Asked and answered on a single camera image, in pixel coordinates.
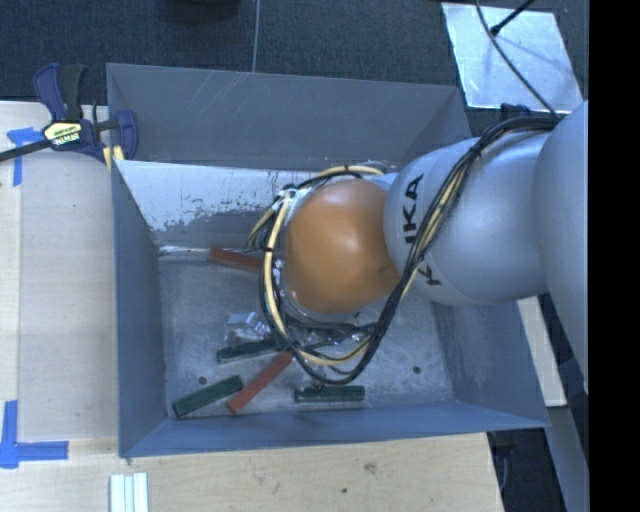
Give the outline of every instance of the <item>clamp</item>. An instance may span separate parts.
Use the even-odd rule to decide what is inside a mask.
[[[110,148],[100,140],[100,133],[120,129],[120,148],[126,159],[132,159],[138,149],[138,125],[132,110],[118,110],[107,121],[98,122],[94,105],[93,122],[83,118],[79,103],[80,81],[86,67],[76,64],[49,64],[33,79],[38,101],[51,114],[51,123],[42,129],[43,139],[0,153],[0,162],[45,148],[54,151],[75,151],[110,164]]]

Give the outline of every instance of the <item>table surface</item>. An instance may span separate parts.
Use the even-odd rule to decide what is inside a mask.
[[[3,134],[26,126],[39,128],[47,122],[48,112],[39,104],[0,102]],[[0,151],[11,147],[11,142],[2,135]],[[60,165],[64,161],[61,156],[44,150],[37,157],[26,157],[25,179],[29,179],[30,166]],[[83,155],[75,158],[94,165]],[[34,385],[30,382],[31,366],[19,365],[25,364],[25,358],[19,355],[20,293],[25,284],[20,279],[21,255],[25,244],[31,242],[22,239],[22,187],[13,186],[13,168],[13,161],[0,164],[0,406],[3,401],[18,398],[19,383],[21,387]],[[89,272],[82,267],[76,271],[80,276]],[[80,282],[87,286],[87,280]],[[49,289],[45,292],[55,297],[55,287],[59,286],[56,281],[47,282],[46,286]],[[528,299],[519,306],[545,401],[548,406],[564,405],[566,399],[537,301]],[[86,314],[105,314],[95,311],[91,301],[86,308],[94,308],[84,311]],[[69,333],[59,328],[48,334],[55,345],[62,344]],[[85,351],[80,357],[89,358],[91,354]],[[39,368],[41,372],[56,371],[46,364]],[[40,374],[35,379],[43,389],[47,386],[46,377]],[[65,375],[58,369],[57,374],[49,377],[65,380],[68,389],[82,388],[74,380],[77,376],[73,372]],[[65,399],[73,403],[74,396]],[[93,418],[89,415],[86,421],[95,421],[95,415]],[[269,510],[296,511],[504,510],[487,437],[482,433],[133,460],[118,457],[117,438],[113,435],[82,437],[70,439],[66,461],[29,462],[15,470],[0,469],[0,510],[105,510],[110,475],[138,472],[148,474],[150,509],[154,512],[264,510],[265,506]]]

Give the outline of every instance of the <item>yellow clamp label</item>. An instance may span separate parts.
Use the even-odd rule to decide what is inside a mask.
[[[54,146],[63,146],[80,140],[82,125],[80,123],[53,123],[42,133]]]

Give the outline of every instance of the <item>black cable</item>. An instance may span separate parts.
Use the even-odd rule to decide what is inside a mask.
[[[491,27],[491,34],[493,37],[497,36],[498,33],[506,27],[514,18],[520,16],[520,13],[524,11],[527,7],[529,7],[536,0],[527,0],[520,7],[518,7],[515,11],[513,11],[509,16],[503,19],[500,23],[496,23],[493,27]]]
[[[535,96],[535,98],[549,111],[549,113],[557,120],[560,119],[560,117],[558,116],[558,114],[556,113],[556,111],[553,109],[553,107],[547,103],[547,101],[540,95],[540,93],[529,83],[529,81],[522,75],[522,73],[520,73],[520,71],[518,71],[518,69],[515,67],[515,65],[513,64],[513,62],[511,62],[511,60],[509,59],[509,57],[507,57],[507,55],[504,53],[504,51],[502,50],[502,48],[500,47],[500,45],[497,43],[495,37],[493,36],[493,34],[491,33],[491,29],[489,28],[489,25],[487,24],[487,20],[484,17],[484,14],[482,13],[482,9],[480,7],[480,0],[475,0],[475,4],[476,4],[476,11],[478,12],[478,17],[480,18],[480,23],[482,24],[482,27],[484,28],[485,32],[487,33],[487,36],[489,36],[489,39],[491,40],[491,43],[493,44],[493,46],[495,47],[495,49],[498,51],[498,53],[502,56],[502,58],[504,59],[504,61],[507,63],[507,66],[509,66],[511,68],[511,71],[514,72],[514,74],[518,77],[518,79],[522,82],[522,84],[529,89],[529,91],[531,92],[531,94],[533,94]]]
[[[368,341],[366,341],[367,348],[364,351],[362,357],[360,358],[356,366],[349,371],[343,371],[337,368],[330,367],[335,371],[335,373],[342,375],[342,378],[330,379],[330,378],[327,378],[325,375],[319,374],[305,360],[305,357],[302,353],[300,353],[300,350],[303,350],[309,354],[312,354],[316,357],[323,358],[326,360],[335,361],[337,360],[336,358],[332,358],[327,356],[326,354],[322,354],[321,352],[303,347],[302,345],[300,345],[299,342],[289,339],[289,336],[283,336],[280,333],[280,331],[277,329],[275,325],[275,321],[273,320],[273,317],[265,302],[266,288],[264,285],[264,282],[265,282],[264,269],[262,269],[261,277],[260,277],[260,286],[259,286],[260,305],[265,315],[265,318],[267,319],[267,322],[271,327],[272,335],[276,337],[276,339],[280,342],[281,346],[285,347],[286,350],[291,351],[291,353],[294,355],[294,357],[296,358],[300,366],[303,368],[303,370],[318,382],[324,385],[332,385],[332,386],[343,386],[352,382],[362,373],[362,371],[364,371],[364,369],[370,363],[371,359],[373,358],[376,351],[378,350],[378,347],[380,346],[382,339],[384,338],[389,326],[391,325],[391,322],[400,304],[400,301],[402,300],[405,290],[407,289],[407,286],[409,285],[412,279],[414,271],[418,269],[418,267],[422,264],[426,253],[431,249],[431,247],[437,240],[439,234],[442,232],[442,229],[446,225],[451,214],[455,210],[459,202],[460,196],[462,194],[462,190],[464,189],[464,185],[469,175],[469,171],[472,165],[479,158],[481,158],[482,152],[485,149],[487,149],[491,144],[495,143],[497,140],[499,140],[501,137],[505,136],[508,133],[520,132],[520,131],[548,131],[553,129],[553,127],[555,127],[557,123],[558,121],[555,119],[546,119],[541,117],[508,119],[506,121],[498,123],[497,125],[491,126],[487,130],[485,130],[485,132],[476,141],[476,143],[471,148],[469,148],[467,152],[456,162],[456,164],[453,166],[453,168],[447,175],[444,183],[440,186],[434,200],[431,202],[429,209],[427,210],[427,213],[422,218],[420,226],[418,227],[418,230],[416,232],[416,241],[413,243],[413,245],[409,250],[409,255],[407,257],[407,261],[403,269],[400,281],[396,285],[396,287],[393,289],[389,297],[387,298],[387,301],[385,302],[384,307],[378,317],[378,321],[375,324],[367,324],[366,326],[361,327],[362,330],[360,332],[363,332],[364,334],[368,334]],[[460,179],[461,183],[458,186],[456,194],[453,196],[453,198],[450,201],[448,201],[445,204],[445,207],[439,213],[439,218],[437,221],[437,225],[435,227],[435,233],[431,237],[431,240],[429,241],[429,243],[422,249],[418,250],[419,242],[423,239],[424,235],[426,234],[429,221],[435,214],[436,209],[440,207],[440,202],[442,200],[443,195],[446,193],[449,185],[451,185],[452,182],[457,179]],[[278,302],[278,310],[280,310],[281,294],[277,286],[277,283],[275,282],[275,279],[273,277],[273,272],[271,272],[270,278],[272,279],[274,295]],[[302,322],[298,322],[297,326],[301,327],[305,325]]]

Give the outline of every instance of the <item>black carpet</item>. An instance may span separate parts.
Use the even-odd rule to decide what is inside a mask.
[[[521,1],[482,3],[514,8]],[[0,8],[0,99],[35,100],[33,75],[52,62],[86,65],[80,100],[100,105],[107,104],[107,62],[459,85],[434,0],[2,0]],[[588,98],[589,0],[539,0],[531,9],[555,14]],[[479,135],[498,113],[470,110],[468,117]],[[552,324],[552,307],[543,304]],[[556,355],[565,363],[570,350],[557,325],[551,327]],[[587,400],[571,395],[588,455]],[[507,512],[563,512],[544,432],[510,435]]]

